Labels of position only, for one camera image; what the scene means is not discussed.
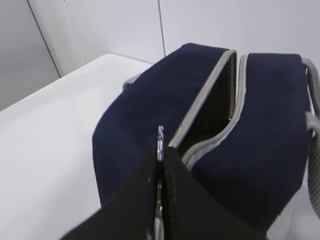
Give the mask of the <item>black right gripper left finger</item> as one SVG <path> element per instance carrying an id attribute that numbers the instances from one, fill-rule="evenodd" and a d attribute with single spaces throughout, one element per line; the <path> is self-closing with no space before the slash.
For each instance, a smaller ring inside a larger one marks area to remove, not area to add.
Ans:
<path id="1" fill-rule="evenodd" d="M 137 169 L 100 210 L 64 240 L 153 240 L 157 201 L 157 150 L 149 148 Z"/>

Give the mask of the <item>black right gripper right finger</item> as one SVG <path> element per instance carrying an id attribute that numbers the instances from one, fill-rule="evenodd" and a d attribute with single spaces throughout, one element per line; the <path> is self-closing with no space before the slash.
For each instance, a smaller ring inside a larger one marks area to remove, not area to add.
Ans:
<path id="1" fill-rule="evenodd" d="M 159 166 L 164 239 L 267 239 L 223 208 L 187 170 L 175 148 L 165 147 Z"/>

